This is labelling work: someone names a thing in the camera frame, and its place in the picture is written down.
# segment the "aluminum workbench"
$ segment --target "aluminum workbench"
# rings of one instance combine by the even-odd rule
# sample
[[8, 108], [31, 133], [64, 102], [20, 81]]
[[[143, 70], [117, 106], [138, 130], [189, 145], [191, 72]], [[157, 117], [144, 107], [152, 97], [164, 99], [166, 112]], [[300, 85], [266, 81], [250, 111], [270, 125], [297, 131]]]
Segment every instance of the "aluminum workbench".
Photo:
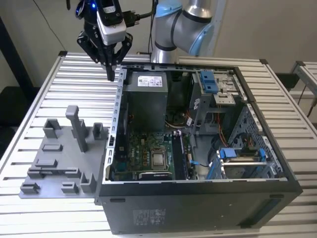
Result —
[[[126, 60], [145, 62], [149, 57], [130, 55]], [[317, 131], [272, 69], [260, 60], [249, 59], [181, 57], [180, 62], [240, 68], [304, 192], [260, 230], [143, 236], [317, 237]], [[57, 58], [0, 161], [0, 235], [112, 237], [103, 208], [93, 199], [20, 199], [18, 194], [44, 137], [42, 126], [47, 118], [70, 125], [65, 111], [73, 104], [79, 106], [79, 117], [87, 126], [102, 122], [109, 127], [115, 92], [116, 82], [107, 81], [106, 72], [87, 55], [68, 53]]]
[[292, 69], [317, 97], [317, 62], [297, 61]]

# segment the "label sticker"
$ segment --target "label sticker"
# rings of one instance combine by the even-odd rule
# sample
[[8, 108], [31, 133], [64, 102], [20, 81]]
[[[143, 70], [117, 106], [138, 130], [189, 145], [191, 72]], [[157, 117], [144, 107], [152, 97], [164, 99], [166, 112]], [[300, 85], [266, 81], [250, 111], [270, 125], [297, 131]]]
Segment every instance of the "label sticker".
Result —
[[163, 87], [161, 76], [139, 76], [139, 87]]
[[190, 126], [190, 125], [192, 124], [192, 121], [193, 121], [193, 119], [188, 118], [188, 120], [187, 120], [186, 124], [187, 124], [188, 126]]

